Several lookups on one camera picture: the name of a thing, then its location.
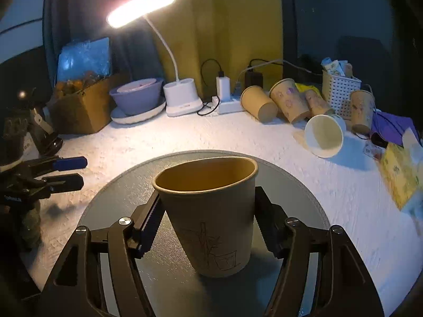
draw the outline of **purple cloth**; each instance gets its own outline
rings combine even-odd
[[[379,136],[386,142],[402,146],[402,135],[406,129],[411,128],[416,138],[420,141],[413,120],[406,116],[396,116],[386,112],[375,112],[373,115],[370,137]]]

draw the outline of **yellow wall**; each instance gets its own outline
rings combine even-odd
[[[194,78],[200,97],[207,97],[216,93],[218,67],[213,62],[204,66],[206,88],[200,79],[204,60],[216,58],[233,87],[250,59],[282,58],[281,9],[281,0],[176,0],[149,17],[172,49],[180,78]],[[171,59],[158,38],[156,44],[166,77],[173,81]],[[260,71],[266,90],[282,77],[275,65]]]

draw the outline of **brown paper cup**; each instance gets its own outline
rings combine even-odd
[[[193,268],[209,277],[242,270],[251,254],[255,177],[247,157],[215,157],[158,174],[158,190]]]
[[[241,95],[241,105],[262,123],[272,121],[278,114],[278,107],[259,86],[250,86]]]
[[[369,134],[374,112],[374,96],[365,90],[356,90],[350,94],[352,130]]]
[[[335,111],[329,106],[329,104],[323,100],[314,90],[307,90],[304,93],[305,99],[311,111],[312,116],[320,114],[334,114]]]
[[[270,89],[270,97],[291,124],[311,116],[307,103],[302,99],[291,78],[277,82]]]

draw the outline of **purple bowl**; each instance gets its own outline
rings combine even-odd
[[[109,94],[125,114],[133,116],[157,107],[162,83],[161,78],[145,78],[114,88]]]

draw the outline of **blue clamp handle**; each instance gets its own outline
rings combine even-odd
[[[53,163],[54,170],[65,171],[73,169],[84,169],[88,161],[84,156],[60,158]]]

